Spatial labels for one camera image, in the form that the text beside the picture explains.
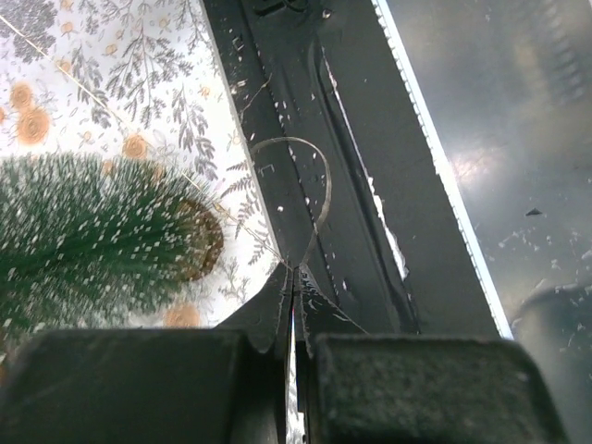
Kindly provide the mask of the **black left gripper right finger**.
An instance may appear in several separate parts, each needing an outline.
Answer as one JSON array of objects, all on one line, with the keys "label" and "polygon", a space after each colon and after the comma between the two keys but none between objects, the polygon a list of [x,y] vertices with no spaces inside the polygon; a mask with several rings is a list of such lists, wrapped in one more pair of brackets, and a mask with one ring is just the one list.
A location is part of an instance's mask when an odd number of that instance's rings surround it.
[{"label": "black left gripper right finger", "polygon": [[507,339],[371,334],[294,273],[296,405],[311,443],[565,443],[535,362]]}]

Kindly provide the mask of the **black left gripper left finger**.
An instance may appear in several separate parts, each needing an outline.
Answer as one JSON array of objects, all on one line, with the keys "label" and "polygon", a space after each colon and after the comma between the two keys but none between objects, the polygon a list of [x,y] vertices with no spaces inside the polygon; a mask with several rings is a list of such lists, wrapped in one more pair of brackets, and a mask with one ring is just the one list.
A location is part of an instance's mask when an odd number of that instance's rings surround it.
[{"label": "black left gripper left finger", "polygon": [[28,342],[1,390],[5,443],[282,443],[293,274],[213,328],[66,329]]}]

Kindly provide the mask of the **small green christmas tree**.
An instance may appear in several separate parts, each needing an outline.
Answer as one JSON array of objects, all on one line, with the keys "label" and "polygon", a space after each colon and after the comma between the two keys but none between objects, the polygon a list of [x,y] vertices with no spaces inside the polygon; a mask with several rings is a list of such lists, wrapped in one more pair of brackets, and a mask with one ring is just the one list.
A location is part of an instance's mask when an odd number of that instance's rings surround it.
[{"label": "small green christmas tree", "polygon": [[1,346],[169,304],[225,243],[205,187],[175,168],[92,154],[1,162]]}]

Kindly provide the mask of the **thin gold ribbon loop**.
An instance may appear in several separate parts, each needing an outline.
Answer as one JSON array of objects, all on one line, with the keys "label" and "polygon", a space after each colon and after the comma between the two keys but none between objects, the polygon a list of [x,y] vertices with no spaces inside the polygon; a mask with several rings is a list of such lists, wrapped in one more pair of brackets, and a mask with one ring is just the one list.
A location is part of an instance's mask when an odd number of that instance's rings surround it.
[{"label": "thin gold ribbon loop", "polygon": [[249,148],[251,163],[254,164],[255,157],[260,151],[276,144],[284,144],[288,148],[290,156],[293,156],[294,144],[304,145],[313,152],[313,159],[322,163],[322,171],[310,172],[307,176],[301,175],[301,167],[295,167],[312,227],[307,246],[302,254],[302,258],[298,262],[298,266],[303,267],[308,265],[313,256],[320,233],[326,224],[331,209],[333,198],[332,172],[327,156],[322,149],[313,142],[296,136],[272,137],[256,142]]}]

